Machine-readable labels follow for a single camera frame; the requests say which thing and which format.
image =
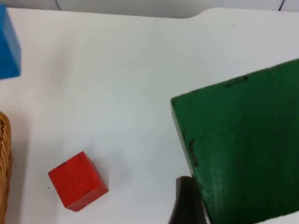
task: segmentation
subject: green block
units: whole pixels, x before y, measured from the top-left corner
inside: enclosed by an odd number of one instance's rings
[[[212,224],[299,210],[299,60],[171,100]]]

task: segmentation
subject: red wooden block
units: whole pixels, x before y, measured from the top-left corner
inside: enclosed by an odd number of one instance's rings
[[[84,152],[49,172],[49,177],[67,209],[80,211],[108,192],[93,162]]]

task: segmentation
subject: blue block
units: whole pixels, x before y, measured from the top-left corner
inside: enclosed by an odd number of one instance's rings
[[[6,6],[0,4],[0,79],[21,74],[21,48]]]

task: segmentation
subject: white tabletop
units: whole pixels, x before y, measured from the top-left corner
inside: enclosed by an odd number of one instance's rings
[[[175,180],[190,174],[170,98],[299,57],[297,13],[9,13],[22,75],[0,81],[13,131],[8,224],[166,224]],[[47,172],[81,150],[110,191],[75,213]]]

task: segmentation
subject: wooden block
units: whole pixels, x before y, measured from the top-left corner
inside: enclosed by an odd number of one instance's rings
[[[172,99],[212,224],[299,210],[299,60]]]
[[[49,177],[63,205],[72,211],[80,211],[108,192],[96,167],[84,152],[51,170]]]
[[[0,79],[19,76],[21,48],[6,6],[0,4]]]

